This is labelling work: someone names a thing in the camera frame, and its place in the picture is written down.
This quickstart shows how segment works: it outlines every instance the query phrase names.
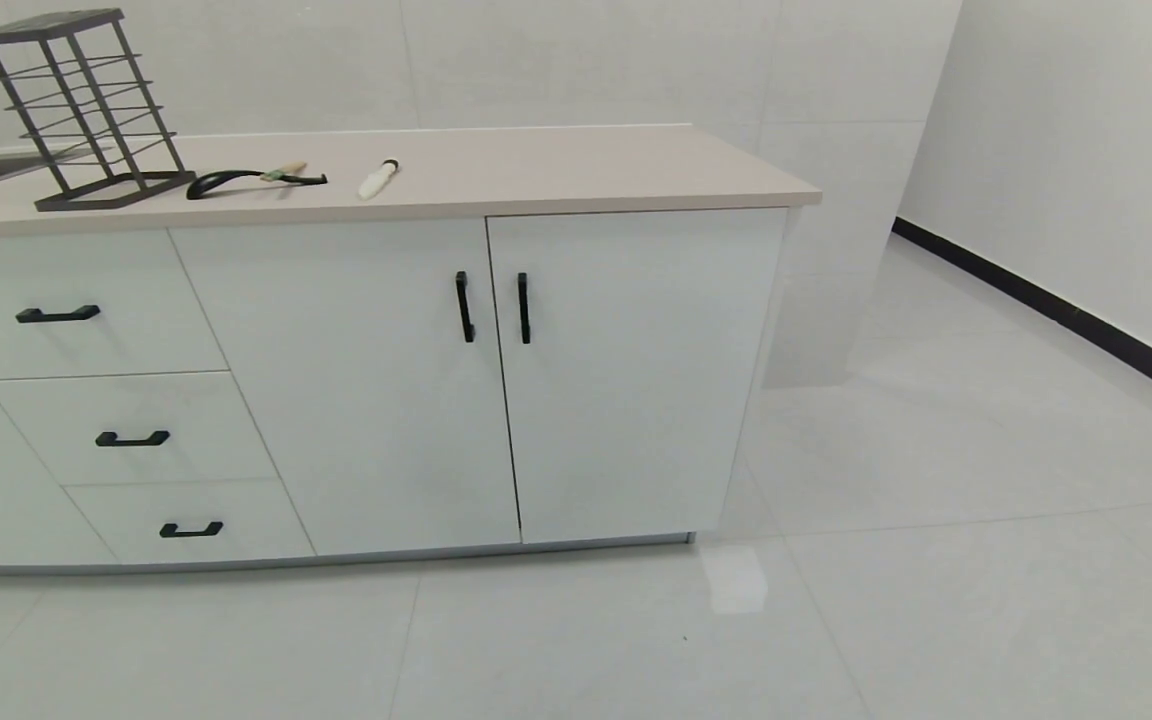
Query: cabinet handle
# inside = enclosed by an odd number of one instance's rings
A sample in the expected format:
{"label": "cabinet handle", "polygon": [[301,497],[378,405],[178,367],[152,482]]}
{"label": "cabinet handle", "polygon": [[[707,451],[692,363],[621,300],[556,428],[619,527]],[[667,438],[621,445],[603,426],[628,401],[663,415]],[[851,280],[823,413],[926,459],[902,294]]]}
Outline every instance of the cabinet handle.
{"label": "cabinet handle", "polygon": [[166,525],[162,525],[162,529],[159,530],[159,537],[160,538],[210,538],[219,536],[220,528],[225,528],[225,523],[221,523],[220,520],[212,520],[211,523],[207,523],[207,526],[202,530],[196,530],[196,532],[191,533],[182,533],[180,532],[180,525],[175,523],[168,523]]}
{"label": "cabinet handle", "polygon": [[44,313],[37,306],[26,306],[17,313],[17,323],[74,323],[74,320],[91,320],[100,314],[100,305],[83,305],[73,313]]}
{"label": "cabinet handle", "polygon": [[526,273],[518,273],[518,319],[522,343],[531,344],[531,316],[526,313]]}
{"label": "cabinet handle", "polygon": [[118,433],[100,433],[96,437],[97,447],[157,447],[168,441],[172,433],[166,430],[154,430],[145,439],[118,439]]}
{"label": "cabinet handle", "polygon": [[470,323],[470,301],[465,300],[465,288],[470,276],[464,270],[456,273],[456,296],[461,300],[461,328],[465,332],[465,342],[473,342],[473,323]]}

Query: dish rack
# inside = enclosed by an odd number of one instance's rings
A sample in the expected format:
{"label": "dish rack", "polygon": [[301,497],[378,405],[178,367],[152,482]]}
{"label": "dish rack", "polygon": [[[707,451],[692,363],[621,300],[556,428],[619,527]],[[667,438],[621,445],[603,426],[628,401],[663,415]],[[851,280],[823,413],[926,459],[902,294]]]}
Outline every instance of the dish rack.
{"label": "dish rack", "polygon": [[[18,114],[26,128],[20,138],[33,142],[60,185],[56,195],[35,202],[37,210],[124,209],[195,179],[180,161],[175,132],[162,121],[162,106],[150,93],[151,81],[141,73],[141,55],[132,53],[120,20],[123,10],[108,8],[46,13],[0,26],[0,48],[24,45],[0,53],[0,83],[12,101],[5,109]],[[115,44],[88,54],[79,33],[106,26]],[[3,63],[3,55],[29,59],[32,50],[40,51],[40,65],[9,70]],[[174,169],[141,167],[137,156],[156,147],[165,149]],[[99,167],[104,177],[70,182],[65,168],[84,165]]]}

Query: countertop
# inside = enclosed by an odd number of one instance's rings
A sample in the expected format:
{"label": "countertop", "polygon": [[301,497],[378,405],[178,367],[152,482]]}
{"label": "countertop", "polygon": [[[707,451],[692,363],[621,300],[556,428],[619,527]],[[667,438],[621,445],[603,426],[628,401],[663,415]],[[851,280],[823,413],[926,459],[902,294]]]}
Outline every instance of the countertop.
{"label": "countertop", "polygon": [[[187,137],[185,167],[264,170],[305,160],[325,185],[236,179],[202,200],[184,188],[129,209],[38,213],[54,194],[45,170],[0,182],[0,237],[204,225],[356,222],[417,218],[616,213],[616,211],[790,209],[820,194],[801,179],[691,126],[452,129]],[[168,169],[164,156],[142,169]],[[402,169],[374,199],[358,183],[387,159]],[[89,168],[76,168],[88,174]],[[67,169],[74,184],[83,179]]]}

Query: black handle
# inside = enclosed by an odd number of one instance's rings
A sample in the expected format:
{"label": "black handle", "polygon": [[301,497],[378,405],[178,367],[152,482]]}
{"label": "black handle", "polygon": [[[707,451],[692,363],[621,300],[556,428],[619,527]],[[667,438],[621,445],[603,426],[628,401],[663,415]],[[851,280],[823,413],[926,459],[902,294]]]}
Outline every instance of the black handle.
{"label": "black handle", "polygon": [[473,342],[473,323],[470,323],[470,302],[465,300],[465,288],[470,285],[470,276],[464,270],[456,273],[456,296],[461,300],[461,328],[465,332],[465,342]]}
{"label": "black handle", "polygon": [[526,273],[518,273],[518,313],[522,343],[531,344],[531,316],[526,314]]}
{"label": "black handle", "polygon": [[172,433],[166,430],[154,430],[145,439],[118,439],[118,433],[100,433],[96,437],[97,447],[157,447],[168,441]]}
{"label": "black handle", "polygon": [[97,314],[100,314],[100,305],[83,305],[78,310],[74,310],[73,313],[54,314],[44,313],[37,306],[26,306],[26,309],[18,311],[17,323],[74,323],[74,320],[91,320]]}
{"label": "black handle", "polygon": [[225,523],[221,523],[220,520],[212,520],[211,523],[207,523],[207,526],[205,529],[197,530],[197,532],[192,533],[182,533],[180,532],[180,525],[175,523],[168,523],[166,525],[162,525],[162,529],[159,530],[159,537],[160,538],[210,538],[219,536],[220,528],[225,528]]}

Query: tile floor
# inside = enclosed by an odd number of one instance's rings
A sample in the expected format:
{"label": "tile floor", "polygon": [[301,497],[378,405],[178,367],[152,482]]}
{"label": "tile floor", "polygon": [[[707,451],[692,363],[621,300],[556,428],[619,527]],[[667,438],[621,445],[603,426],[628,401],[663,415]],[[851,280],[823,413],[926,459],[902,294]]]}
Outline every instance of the tile floor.
{"label": "tile floor", "polygon": [[904,241],[695,546],[0,579],[0,719],[1152,719],[1152,384]]}

